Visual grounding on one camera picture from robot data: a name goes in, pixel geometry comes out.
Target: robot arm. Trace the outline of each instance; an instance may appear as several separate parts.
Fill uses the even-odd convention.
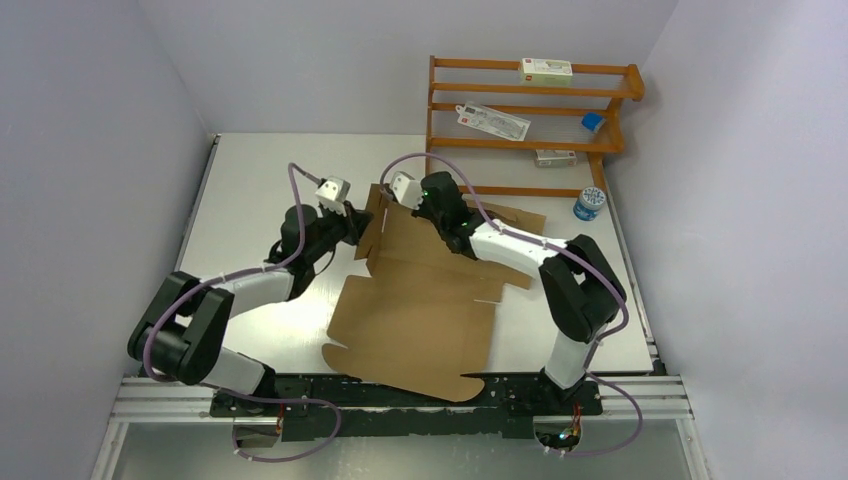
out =
[[[500,220],[494,220],[492,226],[477,209],[468,207],[448,172],[436,172],[421,181],[398,172],[389,187],[395,201],[410,208],[413,216],[433,224],[452,252],[497,262],[542,280],[551,317],[559,329],[545,374],[563,389],[577,384],[583,378],[583,364],[592,342],[618,314],[618,304],[593,275],[586,274],[578,282],[575,276],[584,274],[583,268],[546,246],[560,247],[580,257],[626,299],[595,241],[585,235],[568,241],[547,238],[508,227]],[[504,227],[530,241],[501,233]]]
[[[188,326],[172,317],[156,335],[152,366],[186,385],[205,384],[259,397],[277,397],[274,370],[241,353],[223,348],[224,332],[232,317],[270,303],[298,298],[315,278],[315,262],[335,250],[339,242],[359,243],[372,214],[355,210],[347,201],[350,185],[338,178],[325,180],[316,192],[322,216],[303,205],[305,238],[303,249],[283,269],[271,269],[291,256],[300,240],[297,210],[290,208],[280,228],[280,240],[265,260],[269,270],[206,288],[177,310],[191,317]],[[142,359],[144,344],[157,319],[184,293],[201,282],[185,272],[165,278],[153,301],[135,328],[127,345],[129,355]]]

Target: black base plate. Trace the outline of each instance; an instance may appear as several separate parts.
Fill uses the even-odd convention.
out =
[[[571,416],[574,403],[583,415],[603,413],[598,385],[583,382],[569,392],[554,386],[542,374],[474,375],[486,383],[479,395],[466,402],[449,402],[346,375],[277,375],[277,391],[287,398],[320,398],[342,407],[342,437],[415,435],[472,435],[500,433],[503,438],[534,438],[533,417]],[[212,417],[276,417],[278,405],[245,405],[217,393]],[[439,407],[443,410],[421,411]],[[462,413],[445,408],[466,408]],[[282,441],[326,437],[336,422],[333,411],[314,405],[285,407]]]

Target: white wall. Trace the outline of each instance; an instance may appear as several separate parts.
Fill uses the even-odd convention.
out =
[[[848,4],[681,0],[608,169],[718,479],[848,478]]]
[[[134,0],[0,1],[0,465],[89,478],[209,143]]]
[[[213,132],[423,134],[428,58],[641,64],[677,0],[140,0]]]

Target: flattened cardboard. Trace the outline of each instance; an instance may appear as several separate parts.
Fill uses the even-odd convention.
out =
[[[505,223],[542,233],[545,217],[484,205]],[[448,251],[430,222],[390,203],[372,185],[375,219],[356,251],[372,278],[349,276],[322,354],[337,372],[449,401],[473,398],[486,366],[495,303],[504,283],[528,288],[526,275]]]

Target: orange wooden shelf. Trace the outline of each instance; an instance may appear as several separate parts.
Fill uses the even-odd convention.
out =
[[[580,75],[609,75],[621,77],[615,88],[574,88],[574,87],[534,87],[524,85],[484,84],[484,83],[456,83],[437,82],[436,70],[445,69],[473,69],[473,70],[503,70],[518,72],[521,64],[518,61],[505,60],[476,60],[458,58],[436,58],[430,57],[429,89],[427,92],[427,151],[433,148],[495,148],[513,150],[574,150],[586,152],[589,157],[589,167],[595,185],[606,190],[604,179],[603,156],[607,153],[621,153],[624,151],[624,136],[619,124],[619,111],[625,99],[634,101],[642,100],[645,95],[645,84],[636,65],[591,65],[571,64],[574,78]],[[562,106],[530,106],[530,105],[501,105],[486,103],[486,106],[500,112],[518,115],[548,115],[561,117],[580,117],[587,113],[596,113],[606,120],[601,129],[591,136],[591,140],[585,142],[577,141],[545,141],[540,139],[512,142],[495,138],[464,138],[434,134],[434,112],[456,111],[458,103],[434,102],[433,98],[437,92],[467,92],[470,94],[520,94],[547,96],[549,98],[560,97],[583,97],[583,98],[609,98],[606,108],[569,108]],[[580,140],[589,138],[578,135]],[[432,171],[430,159],[426,160],[426,173]],[[474,187],[480,194],[485,195],[522,195],[537,197],[576,197],[580,190],[559,188],[522,188],[505,186],[480,186]]]

